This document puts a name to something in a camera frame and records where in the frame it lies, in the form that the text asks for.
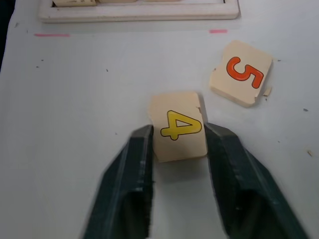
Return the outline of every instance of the wooden puzzle piece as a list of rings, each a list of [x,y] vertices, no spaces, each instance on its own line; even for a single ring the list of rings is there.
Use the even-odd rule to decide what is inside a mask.
[[[154,125],[153,149],[159,162],[207,154],[203,118],[196,92],[153,96],[149,115]]]
[[[210,88],[244,107],[256,102],[272,64],[272,56],[252,46],[232,41],[223,52],[222,63],[210,77]]]
[[[95,0],[53,0],[57,7],[63,6],[95,6]]]

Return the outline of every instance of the wooden puzzle board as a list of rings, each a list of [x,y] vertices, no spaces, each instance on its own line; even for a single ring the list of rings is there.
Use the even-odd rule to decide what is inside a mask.
[[[141,20],[233,19],[239,13],[237,0],[180,0],[99,3],[96,6],[54,7],[40,0],[42,22],[93,22]]]

